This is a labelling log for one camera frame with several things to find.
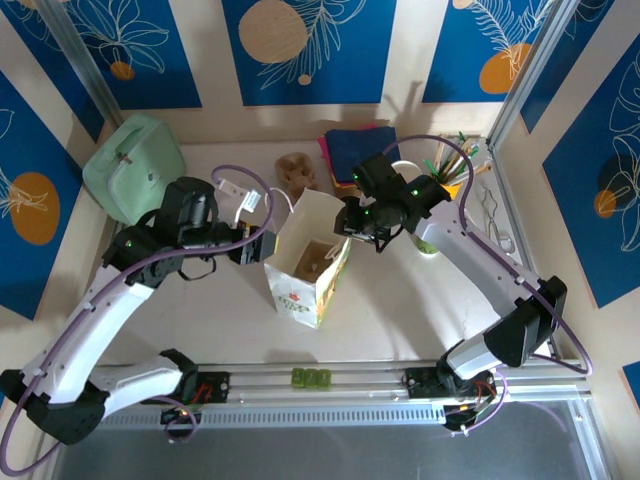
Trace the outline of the navy blue napkin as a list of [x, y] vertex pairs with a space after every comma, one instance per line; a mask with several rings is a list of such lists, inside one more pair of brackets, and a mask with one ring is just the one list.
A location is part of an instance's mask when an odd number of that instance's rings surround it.
[[334, 179], [338, 184], [353, 182], [353, 169], [363, 161], [382, 153], [397, 140], [394, 127], [364, 130], [332, 129], [324, 135]]

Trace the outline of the white floral paper bag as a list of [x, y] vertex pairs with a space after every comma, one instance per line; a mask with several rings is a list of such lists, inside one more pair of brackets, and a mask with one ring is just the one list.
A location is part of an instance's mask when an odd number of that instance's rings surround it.
[[[322, 322], [351, 251], [351, 240], [334, 233], [342, 207], [343, 202], [332, 195], [305, 190], [278, 232], [276, 252], [264, 262], [277, 312], [313, 329]], [[311, 240], [340, 247], [334, 262], [315, 283], [293, 276]]]

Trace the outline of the green tipped stirrer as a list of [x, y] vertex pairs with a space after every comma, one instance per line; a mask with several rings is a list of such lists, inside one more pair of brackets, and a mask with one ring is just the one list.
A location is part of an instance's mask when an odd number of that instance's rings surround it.
[[[454, 143], [457, 147], [461, 147], [464, 143], [464, 141], [466, 140], [465, 135], [459, 131], [458, 134], [454, 137], [450, 138], [451, 142]], [[446, 154], [446, 156], [444, 157], [444, 161], [441, 165], [441, 172], [445, 173], [448, 171], [448, 165], [452, 162], [455, 161], [458, 158], [458, 152], [455, 148], [451, 147], [448, 151], [448, 153]]]

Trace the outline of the mint green zip pouch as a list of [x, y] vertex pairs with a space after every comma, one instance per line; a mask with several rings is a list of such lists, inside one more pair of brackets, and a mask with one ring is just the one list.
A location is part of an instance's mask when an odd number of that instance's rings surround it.
[[82, 176], [112, 219], [133, 225], [161, 205], [166, 187], [185, 172], [184, 157], [169, 126], [138, 113], [96, 151]]

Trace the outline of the brown pulp cup carrier stack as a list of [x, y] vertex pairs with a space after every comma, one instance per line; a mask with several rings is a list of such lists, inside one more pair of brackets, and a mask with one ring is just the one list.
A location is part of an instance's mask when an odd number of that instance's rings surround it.
[[289, 197], [297, 201], [305, 190], [317, 190], [315, 169], [311, 158], [302, 152], [294, 152], [278, 158], [274, 164], [276, 176]]

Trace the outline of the metal tongs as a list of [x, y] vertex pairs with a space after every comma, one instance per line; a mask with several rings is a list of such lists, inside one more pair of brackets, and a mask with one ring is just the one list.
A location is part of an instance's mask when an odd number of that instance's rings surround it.
[[488, 186], [482, 184], [482, 191], [481, 207], [485, 218], [486, 234], [490, 239], [494, 240], [507, 255], [512, 255], [516, 252], [516, 244], [509, 233], [502, 233], [499, 230], [496, 221], [499, 204]]

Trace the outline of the small circuit board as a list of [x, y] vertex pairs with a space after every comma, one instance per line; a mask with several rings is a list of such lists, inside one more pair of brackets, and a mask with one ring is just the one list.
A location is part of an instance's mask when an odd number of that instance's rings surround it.
[[490, 421], [501, 409], [500, 402], [445, 407], [444, 427], [451, 436], [465, 436]]
[[160, 415], [160, 425], [170, 443], [188, 441], [201, 423], [202, 413], [198, 409], [174, 407]]

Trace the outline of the aluminium side rail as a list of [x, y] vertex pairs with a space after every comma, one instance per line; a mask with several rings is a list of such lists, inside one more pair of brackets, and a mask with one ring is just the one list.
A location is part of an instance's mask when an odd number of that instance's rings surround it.
[[516, 204], [514, 191], [511, 188], [506, 175], [504, 161], [501, 159], [496, 148], [491, 147], [489, 152], [493, 159], [496, 181], [503, 198], [506, 215], [509, 218], [520, 262], [529, 270], [536, 273], [536, 264], [532, 256], [529, 242], [526, 238], [524, 224]]

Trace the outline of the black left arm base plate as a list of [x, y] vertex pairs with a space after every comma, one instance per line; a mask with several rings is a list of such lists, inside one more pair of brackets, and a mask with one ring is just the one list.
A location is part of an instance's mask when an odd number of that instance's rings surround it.
[[230, 373], [226, 371], [199, 372], [192, 404], [223, 404], [229, 394]]

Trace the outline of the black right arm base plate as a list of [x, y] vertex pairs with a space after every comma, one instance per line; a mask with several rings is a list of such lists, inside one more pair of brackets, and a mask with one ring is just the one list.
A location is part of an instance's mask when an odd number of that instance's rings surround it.
[[464, 399], [496, 397], [493, 374], [482, 371], [464, 380], [436, 367], [412, 367], [405, 370], [402, 384], [410, 399]]

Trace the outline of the long aluminium base rail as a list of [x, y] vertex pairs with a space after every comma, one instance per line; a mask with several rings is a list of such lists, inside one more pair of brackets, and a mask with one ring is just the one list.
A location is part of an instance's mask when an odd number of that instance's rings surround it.
[[[490, 399], [410, 399], [402, 384], [408, 368], [435, 367], [427, 361], [339, 362], [294, 364], [200, 365], [185, 372], [170, 373], [154, 364], [150, 373], [142, 365], [100, 366], [87, 381], [110, 393], [107, 410], [113, 413], [137, 403], [192, 404], [199, 372], [230, 373], [227, 402], [213, 405], [247, 406], [332, 406], [358, 402], [412, 402], [442, 405], [462, 405], [492, 402], [495, 399], [557, 400], [580, 397], [590, 392], [583, 375], [542, 361], [528, 361], [521, 368], [500, 367], [493, 374], [496, 397]], [[294, 388], [293, 368], [329, 369], [332, 384], [329, 389]]]

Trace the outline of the aluminium frame post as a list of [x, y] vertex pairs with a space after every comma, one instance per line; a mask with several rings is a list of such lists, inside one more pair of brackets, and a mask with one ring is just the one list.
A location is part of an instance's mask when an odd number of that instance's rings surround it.
[[514, 80], [496, 120], [486, 136], [488, 150], [494, 153], [528, 98], [549, 56], [561, 38], [579, 0], [555, 0], [548, 17], [531, 46], [524, 65]]
[[124, 121], [109, 86], [59, 0], [34, 0], [39, 15], [105, 121], [117, 129]]

